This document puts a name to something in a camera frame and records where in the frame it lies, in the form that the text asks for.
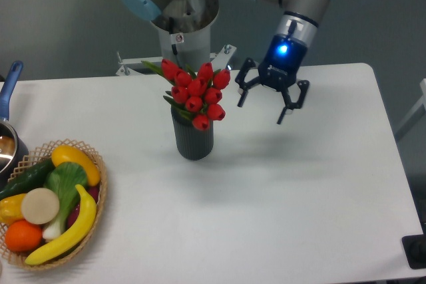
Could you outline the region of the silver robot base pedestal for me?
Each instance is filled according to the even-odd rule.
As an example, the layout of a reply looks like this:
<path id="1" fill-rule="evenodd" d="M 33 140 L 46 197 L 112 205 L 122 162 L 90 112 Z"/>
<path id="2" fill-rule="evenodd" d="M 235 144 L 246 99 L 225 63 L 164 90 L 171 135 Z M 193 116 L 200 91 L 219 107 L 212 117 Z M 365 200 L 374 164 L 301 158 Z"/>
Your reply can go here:
<path id="1" fill-rule="evenodd" d="M 232 69 L 235 46 L 226 44 L 217 53 L 210 50 L 211 27 L 218 13 L 219 0 L 172 0 L 162 14 L 150 22 L 158 33 L 161 55 L 119 59 L 116 75 L 148 74 L 143 62 L 158 66 L 162 59 L 182 68 L 190 66 L 195 71 L 205 62 L 211 62 L 215 70 Z"/>

